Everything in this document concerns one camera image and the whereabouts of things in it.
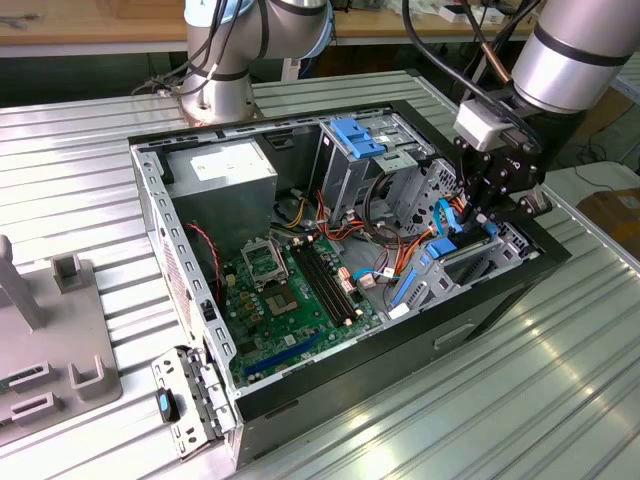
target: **ridged metal surface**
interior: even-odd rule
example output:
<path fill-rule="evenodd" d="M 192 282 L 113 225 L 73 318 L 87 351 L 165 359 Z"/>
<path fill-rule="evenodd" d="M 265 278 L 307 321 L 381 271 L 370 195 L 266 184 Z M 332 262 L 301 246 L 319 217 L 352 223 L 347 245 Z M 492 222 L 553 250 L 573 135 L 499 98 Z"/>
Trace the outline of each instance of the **ridged metal surface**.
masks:
<path fill-rule="evenodd" d="M 611 86 L 640 105 L 640 53 L 631 56 Z"/>
<path fill-rule="evenodd" d="M 267 115 L 408 99 L 454 135 L 451 106 L 405 73 L 255 91 Z M 22 271 L 69 251 L 94 262 L 124 387 L 110 405 L 1 448 L 3 474 L 126 479 L 229 472 L 221 449 L 179 464 L 147 368 L 185 339 L 144 235 L 124 139 L 182 126 L 173 100 L 152 97 L 0 111 L 0 232 L 15 239 Z M 540 223 L 574 256 L 496 329 L 237 477 L 637 476 L 636 273 L 564 210 Z"/>

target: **metal bracket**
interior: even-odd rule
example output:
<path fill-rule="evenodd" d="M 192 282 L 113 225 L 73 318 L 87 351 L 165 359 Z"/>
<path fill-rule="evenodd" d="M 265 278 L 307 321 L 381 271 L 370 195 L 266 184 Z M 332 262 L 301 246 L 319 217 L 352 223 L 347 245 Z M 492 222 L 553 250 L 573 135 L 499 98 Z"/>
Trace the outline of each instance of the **metal bracket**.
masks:
<path fill-rule="evenodd" d="M 236 419 L 214 365 L 199 349 L 173 348 L 152 364 L 156 386 L 171 392 L 178 420 L 171 425 L 182 460 L 222 441 L 236 427 Z"/>

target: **motherboard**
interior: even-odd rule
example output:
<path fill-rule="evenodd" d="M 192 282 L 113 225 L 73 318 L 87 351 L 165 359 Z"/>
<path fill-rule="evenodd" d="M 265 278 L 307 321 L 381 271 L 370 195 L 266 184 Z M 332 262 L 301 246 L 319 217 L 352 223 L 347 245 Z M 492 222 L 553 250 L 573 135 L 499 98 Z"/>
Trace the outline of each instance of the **motherboard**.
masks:
<path fill-rule="evenodd" d="M 228 284 L 225 318 L 238 350 L 230 364 L 237 387 L 381 325 L 371 304 L 346 278 L 328 240 L 283 246 L 269 240 L 248 250 L 222 267 Z M 282 271 L 286 277 L 280 273 L 264 281 L 265 275 Z"/>

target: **yellow wire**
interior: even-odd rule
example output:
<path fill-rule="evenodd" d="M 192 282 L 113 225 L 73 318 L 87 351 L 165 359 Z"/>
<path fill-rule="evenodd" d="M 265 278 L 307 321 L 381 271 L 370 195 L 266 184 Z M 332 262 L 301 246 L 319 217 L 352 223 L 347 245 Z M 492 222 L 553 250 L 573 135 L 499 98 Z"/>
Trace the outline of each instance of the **yellow wire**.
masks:
<path fill-rule="evenodd" d="M 285 225 L 286 228 L 293 228 L 300 223 L 300 221 L 302 220 L 302 213 L 304 212 L 304 204 L 306 202 L 307 200 L 304 198 L 300 200 L 300 208 L 298 209 L 298 215 L 296 215 L 296 218 L 294 218 L 291 223 L 288 223 Z"/>

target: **green circuit board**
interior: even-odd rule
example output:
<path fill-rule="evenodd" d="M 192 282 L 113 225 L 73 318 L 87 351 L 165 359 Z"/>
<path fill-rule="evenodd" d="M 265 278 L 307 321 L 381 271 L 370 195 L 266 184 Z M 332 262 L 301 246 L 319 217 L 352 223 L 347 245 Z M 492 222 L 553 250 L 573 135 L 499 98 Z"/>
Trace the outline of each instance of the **green circuit board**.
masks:
<path fill-rule="evenodd" d="M 238 350 L 230 364 L 236 387 L 273 375 L 381 324 L 360 292 L 345 295 L 353 308 L 361 312 L 352 324 L 336 326 L 332 323 L 322 302 L 300 271 L 290 248 L 280 248 L 289 272 L 286 284 L 267 285 L 261 292 L 255 290 L 242 256 L 223 266 L 227 271 L 231 269 L 235 272 L 235 283 L 227 287 L 225 321 Z M 333 274 L 333 281 L 339 285 L 336 272 L 342 264 L 329 242 L 319 239 L 311 248 L 321 256 L 326 268 Z M 301 351 L 291 355 L 296 349 Z M 258 362 L 272 361 L 279 354 L 287 358 L 259 372 L 247 372 Z"/>

